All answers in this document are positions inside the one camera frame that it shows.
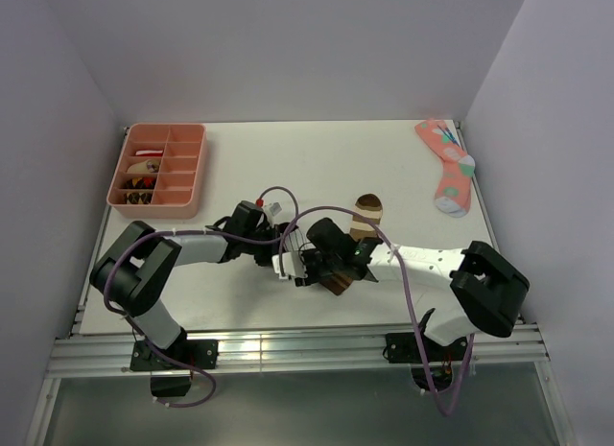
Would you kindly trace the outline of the brown striped sock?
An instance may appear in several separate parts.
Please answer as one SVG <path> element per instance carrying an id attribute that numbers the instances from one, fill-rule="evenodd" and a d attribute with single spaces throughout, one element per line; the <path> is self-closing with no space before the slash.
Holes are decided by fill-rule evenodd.
<path id="1" fill-rule="evenodd" d="M 349 226 L 349 236 L 356 242 L 364 238 L 377 238 L 378 235 L 366 220 L 379 225 L 383 216 L 383 205 L 375 194 L 364 194 L 357 198 L 353 211 L 360 217 L 353 216 Z M 341 272 L 334 272 L 331 277 L 321 280 L 320 284 L 334 295 L 341 295 L 352 284 L 353 279 Z"/>

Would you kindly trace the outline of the white black striped sock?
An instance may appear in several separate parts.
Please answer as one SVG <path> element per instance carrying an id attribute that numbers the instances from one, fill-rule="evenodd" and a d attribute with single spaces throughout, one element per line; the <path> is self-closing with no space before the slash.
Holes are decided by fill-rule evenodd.
<path id="1" fill-rule="evenodd" d="M 283 242 L 284 251 L 300 251 L 308 244 L 308 240 L 298 226 L 287 235 Z"/>

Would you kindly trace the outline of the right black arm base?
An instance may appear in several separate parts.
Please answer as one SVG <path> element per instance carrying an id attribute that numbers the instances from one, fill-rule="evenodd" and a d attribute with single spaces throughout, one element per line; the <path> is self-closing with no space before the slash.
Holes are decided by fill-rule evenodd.
<path id="1" fill-rule="evenodd" d="M 467 349 L 467 338 L 457 339 L 448 346 L 441 346 L 426 337 L 422 341 L 435 389 L 448 389 L 454 379 L 453 363 L 462 361 Z M 430 390 L 413 332 L 385 334 L 382 356 L 389 364 L 415 364 L 411 369 L 413 382 L 420 389 Z"/>

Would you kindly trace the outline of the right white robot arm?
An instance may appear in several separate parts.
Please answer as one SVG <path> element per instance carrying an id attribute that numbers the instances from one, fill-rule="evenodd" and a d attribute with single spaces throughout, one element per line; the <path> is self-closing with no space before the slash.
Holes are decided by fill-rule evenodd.
<path id="1" fill-rule="evenodd" d="M 283 256 L 284 271 L 298 286 L 339 278 L 408 281 L 431 289 L 426 323 L 414 339 L 417 353 L 428 360 L 476 332 L 510 337 L 530 288 L 524 274 L 481 241 L 432 249 L 389 244 L 380 236 L 355 240 L 329 218 L 312 225 L 307 239 L 310 248 Z"/>

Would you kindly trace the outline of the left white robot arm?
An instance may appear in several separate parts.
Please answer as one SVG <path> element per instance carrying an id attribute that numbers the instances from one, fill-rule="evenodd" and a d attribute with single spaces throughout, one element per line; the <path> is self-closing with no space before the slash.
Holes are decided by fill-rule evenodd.
<path id="1" fill-rule="evenodd" d="M 223 264 L 246 254 L 269 267 L 283 227 L 264 209 L 243 200 L 233 213 L 203 229 L 157 231 L 130 223 L 89 274 L 106 307 L 124 317 L 153 344 L 153 358 L 176 368 L 187 356 L 186 332 L 168 312 L 162 292 L 175 267 Z"/>

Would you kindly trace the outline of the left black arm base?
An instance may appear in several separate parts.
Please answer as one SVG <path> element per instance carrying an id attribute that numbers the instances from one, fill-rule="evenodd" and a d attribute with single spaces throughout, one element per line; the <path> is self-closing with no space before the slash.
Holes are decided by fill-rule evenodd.
<path id="1" fill-rule="evenodd" d="M 216 368 L 218 350 L 217 340 L 185 340 L 166 350 L 138 340 L 132 348 L 129 371 L 150 374 L 150 392 L 157 402 L 175 408 L 192 407 L 209 401 L 217 389 L 209 370 Z M 198 376 L 210 383 L 207 394 L 198 401 L 180 402 Z"/>

